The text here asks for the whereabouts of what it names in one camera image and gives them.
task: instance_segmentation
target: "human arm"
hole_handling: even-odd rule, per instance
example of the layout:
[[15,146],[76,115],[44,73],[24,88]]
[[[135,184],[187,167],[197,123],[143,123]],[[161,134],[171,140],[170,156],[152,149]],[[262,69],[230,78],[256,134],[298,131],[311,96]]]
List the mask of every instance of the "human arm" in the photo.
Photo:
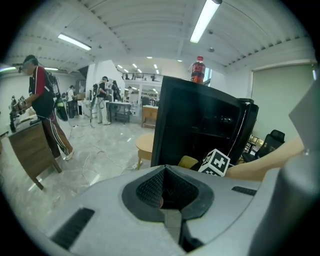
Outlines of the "human arm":
[[288,159],[301,154],[304,148],[301,138],[297,137],[264,157],[229,168],[225,176],[238,180],[262,181],[268,170],[281,168]]

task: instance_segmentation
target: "wooden table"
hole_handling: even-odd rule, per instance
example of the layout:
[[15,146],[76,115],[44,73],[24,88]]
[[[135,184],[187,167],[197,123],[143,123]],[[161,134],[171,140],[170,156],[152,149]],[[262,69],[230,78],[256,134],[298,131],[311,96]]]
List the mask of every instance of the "wooden table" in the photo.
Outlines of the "wooden table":
[[146,126],[151,126],[155,127],[155,124],[151,123],[145,123],[146,118],[157,120],[157,115],[158,115],[158,107],[157,106],[151,106],[151,105],[145,105],[142,107],[142,121],[141,121],[141,127]]
[[43,190],[37,176],[50,166],[58,173],[61,169],[49,148],[42,122],[30,125],[30,120],[16,127],[16,132],[8,136],[13,151],[30,179]]
[[142,159],[151,160],[152,148],[154,146],[154,134],[146,133],[139,136],[136,139],[135,146],[138,148],[138,166],[137,170],[140,169],[140,161]]

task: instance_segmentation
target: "white cube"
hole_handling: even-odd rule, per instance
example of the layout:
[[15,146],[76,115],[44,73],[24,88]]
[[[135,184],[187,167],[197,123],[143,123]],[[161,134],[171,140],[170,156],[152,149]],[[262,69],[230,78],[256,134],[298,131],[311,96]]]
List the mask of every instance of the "white cube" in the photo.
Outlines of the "white cube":
[[208,153],[198,172],[223,177],[227,172],[229,162],[229,157],[214,149]]

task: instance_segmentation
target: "round wooden table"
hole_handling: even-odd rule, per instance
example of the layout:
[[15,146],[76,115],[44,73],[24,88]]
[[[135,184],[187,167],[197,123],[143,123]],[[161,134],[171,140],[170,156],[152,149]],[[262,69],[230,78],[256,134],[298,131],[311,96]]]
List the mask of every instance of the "round wooden table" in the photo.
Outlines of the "round wooden table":
[[140,169],[141,158],[151,160],[152,148],[154,146],[154,134],[146,133],[139,136],[135,141],[135,146],[138,148],[138,165],[137,170]]

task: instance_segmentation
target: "vent slot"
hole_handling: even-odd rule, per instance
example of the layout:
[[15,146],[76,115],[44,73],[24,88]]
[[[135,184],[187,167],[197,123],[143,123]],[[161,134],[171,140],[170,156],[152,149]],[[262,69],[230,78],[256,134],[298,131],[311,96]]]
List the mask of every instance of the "vent slot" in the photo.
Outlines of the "vent slot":
[[55,232],[51,240],[68,250],[74,244],[94,213],[95,211],[92,209],[79,209]]

